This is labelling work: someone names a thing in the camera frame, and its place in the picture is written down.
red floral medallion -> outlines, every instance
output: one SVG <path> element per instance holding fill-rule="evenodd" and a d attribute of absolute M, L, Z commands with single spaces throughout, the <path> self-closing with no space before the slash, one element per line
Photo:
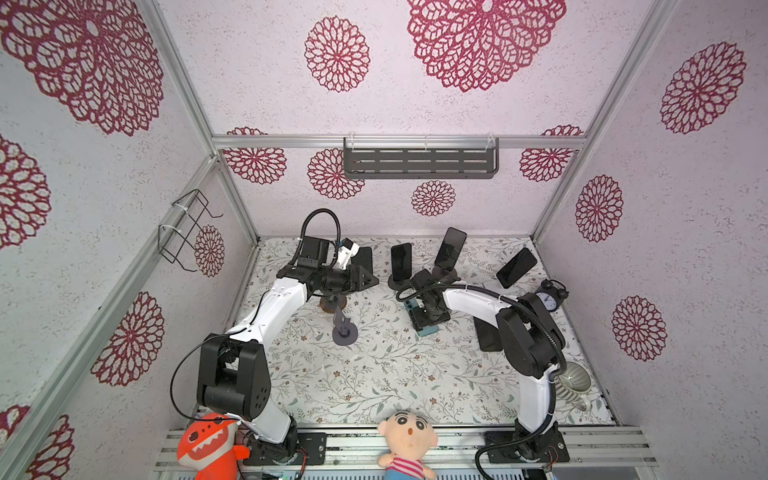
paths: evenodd
<path fill-rule="evenodd" d="M 419 185 L 411 196 L 411 205 L 421 215 L 435 217 L 448 211 L 456 200 L 456 192 L 450 184 L 430 180 Z"/>
<path fill-rule="evenodd" d="M 224 240 L 213 225 L 206 225 L 194 241 L 194 259 L 205 276 L 216 276 L 224 265 Z"/>
<path fill-rule="evenodd" d="M 573 125 L 558 125 L 543 135 L 582 135 L 584 132 Z M 528 148 L 520 157 L 523 176 L 537 182 L 560 177 L 574 151 L 568 148 Z"/>
<path fill-rule="evenodd" d="M 0 413 L 0 449 L 14 432 L 28 406 L 14 405 Z M 48 434 L 40 452 L 27 469 L 27 480 L 61 480 L 69 472 L 69 462 L 74 453 L 72 436 L 74 429 L 69 425 L 69 415 L 62 415 L 53 431 Z"/>
<path fill-rule="evenodd" d="M 50 198 L 35 159 L 0 135 L 0 249 L 37 234 L 51 211 Z"/>
<path fill-rule="evenodd" d="M 325 17 L 304 42 L 306 66 L 331 91 L 348 91 L 368 73 L 371 59 L 366 38 L 345 18 Z"/>
<path fill-rule="evenodd" d="M 357 195 L 365 180 L 350 180 L 344 174 L 343 152 L 338 148 L 319 151 L 306 169 L 315 190 L 328 198 L 341 200 Z"/>
<path fill-rule="evenodd" d="M 619 346 L 636 360 L 653 360 L 667 346 L 667 324 L 645 298 L 628 296 L 620 301 L 611 322 Z"/>
<path fill-rule="evenodd" d="M 576 202 L 576 226 L 591 242 L 605 240 L 619 225 L 624 201 L 619 184 L 608 175 L 588 181 Z"/>
<path fill-rule="evenodd" d="M 722 115 L 744 82 L 744 52 L 726 41 L 683 62 L 661 98 L 661 121 L 676 134 L 700 130 Z"/>
<path fill-rule="evenodd" d="M 565 0 L 408 0 L 414 55 L 445 87 L 488 90 L 549 43 Z"/>
<path fill-rule="evenodd" d="M 99 383 L 112 386 L 126 386 L 138 380 L 149 370 L 163 346 L 164 323 L 156 299 L 147 292 L 139 293 L 91 367 L 91 373 Z"/>
<path fill-rule="evenodd" d="M 107 133 L 148 130 L 163 70 L 130 0 L 0 0 L 2 46 L 41 92 Z"/>
<path fill-rule="evenodd" d="M 266 135 L 256 128 L 238 127 L 229 135 Z M 286 173 L 282 148 L 234 148 L 222 151 L 224 160 L 235 174 L 255 184 L 277 182 Z"/>

plush toy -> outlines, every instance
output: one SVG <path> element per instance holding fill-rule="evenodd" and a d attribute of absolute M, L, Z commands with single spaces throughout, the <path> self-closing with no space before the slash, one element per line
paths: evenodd
<path fill-rule="evenodd" d="M 437 446 L 437 432 L 422 417 L 413 413 L 397 412 L 379 423 L 389 451 L 379 457 L 379 467 L 386 468 L 384 480 L 435 480 L 437 474 L 425 467 L 422 457 Z"/>
<path fill-rule="evenodd" d="M 237 461 L 250 456 L 248 447 L 234 445 L 239 424 L 217 413 L 192 422 L 179 441 L 179 464 L 198 470 L 195 480 L 236 480 Z"/>

black alarm clock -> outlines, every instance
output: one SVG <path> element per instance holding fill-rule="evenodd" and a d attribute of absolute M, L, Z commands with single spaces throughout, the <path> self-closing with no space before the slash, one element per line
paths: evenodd
<path fill-rule="evenodd" d="M 541 282 L 541 286 L 536 289 L 536 296 L 551 313 L 560 308 L 563 301 L 568 298 L 568 291 L 565 289 L 565 285 L 557 280 L 544 280 Z"/>

floral tabletop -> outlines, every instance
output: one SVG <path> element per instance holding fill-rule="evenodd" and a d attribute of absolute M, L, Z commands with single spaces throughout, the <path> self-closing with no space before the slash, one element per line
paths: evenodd
<path fill-rule="evenodd" d="M 439 331 L 420 337 L 402 303 L 387 287 L 389 248 L 412 243 L 413 273 L 431 268 L 439 238 L 353 238 L 372 247 L 379 285 L 348 296 L 344 309 L 358 327 L 359 338 L 337 346 L 331 338 L 333 315 L 312 298 L 270 347 L 267 359 L 272 399 L 299 423 L 377 423 L 396 410 L 412 410 L 435 424 L 512 423 L 518 410 L 518 374 L 502 352 L 482 352 L 472 317 L 452 313 Z M 490 290 L 522 295 L 546 277 L 541 263 L 509 289 L 496 271 L 522 247 L 536 254 L 523 238 L 468 238 L 456 269 L 462 280 Z M 277 271 L 296 249 L 296 239 L 270 238 L 260 244 L 242 314 L 252 310 L 270 288 Z M 593 379 L 590 412 L 558 400 L 556 419 L 567 425 L 613 425 L 611 413 L 594 383 L 581 346 L 561 310 L 553 314 L 566 346 L 565 357 L 582 365 Z"/>

mug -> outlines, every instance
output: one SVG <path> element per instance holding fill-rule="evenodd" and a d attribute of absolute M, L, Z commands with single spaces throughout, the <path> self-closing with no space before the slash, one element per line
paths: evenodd
<path fill-rule="evenodd" d="M 592 387 L 589 373 L 581 365 L 573 362 L 565 363 L 565 372 L 554 379 L 554 390 L 557 397 L 572 403 L 582 412 L 592 410 L 592 402 L 587 393 Z"/>

